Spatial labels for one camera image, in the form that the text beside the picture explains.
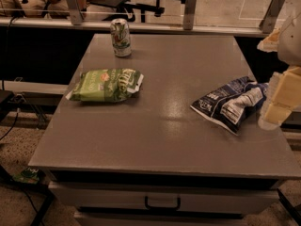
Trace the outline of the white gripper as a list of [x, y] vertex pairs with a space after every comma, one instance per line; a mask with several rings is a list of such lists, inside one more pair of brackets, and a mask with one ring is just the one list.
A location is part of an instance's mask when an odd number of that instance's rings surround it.
[[258, 125], [275, 130], [301, 105], [301, 9], [296, 8], [283, 23], [261, 40], [257, 49], [276, 52], [278, 59], [290, 66], [284, 73], [273, 73], [268, 83], [266, 100], [261, 108]]

